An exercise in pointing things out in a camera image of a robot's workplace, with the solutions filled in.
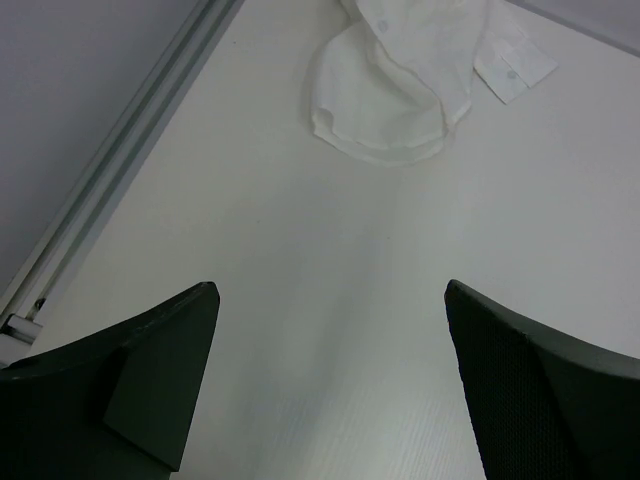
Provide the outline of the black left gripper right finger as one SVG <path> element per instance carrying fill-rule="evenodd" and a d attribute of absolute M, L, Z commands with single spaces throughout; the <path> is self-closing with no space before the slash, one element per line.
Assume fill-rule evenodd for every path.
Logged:
<path fill-rule="evenodd" d="M 639 361 L 452 280 L 444 301 L 489 479 L 636 479 Z"/>

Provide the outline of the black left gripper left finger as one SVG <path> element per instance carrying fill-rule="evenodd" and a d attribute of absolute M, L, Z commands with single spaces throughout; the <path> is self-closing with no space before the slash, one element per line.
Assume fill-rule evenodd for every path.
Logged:
<path fill-rule="evenodd" d="M 179 470 L 220 296 L 198 283 L 1 371 L 4 479 L 167 479 Z"/>

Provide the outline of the white shirt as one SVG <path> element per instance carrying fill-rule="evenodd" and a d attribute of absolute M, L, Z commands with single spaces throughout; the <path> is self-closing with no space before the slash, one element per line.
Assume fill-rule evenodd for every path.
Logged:
<path fill-rule="evenodd" d="M 479 77 L 503 103 L 557 63 L 503 1 L 344 1 L 350 23 L 314 65 L 313 133 L 344 154 L 408 165 L 439 153 Z"/>

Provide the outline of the aluminium frame rail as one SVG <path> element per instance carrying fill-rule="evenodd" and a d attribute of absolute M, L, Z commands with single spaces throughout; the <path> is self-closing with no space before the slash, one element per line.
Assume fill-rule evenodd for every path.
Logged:
<path fill-rule="evenodd" d="M 26 357 L 77 257 L 99 234 L 241 7 L 200 1 L 100 144 L 1 297 L 1 364 Z"/>

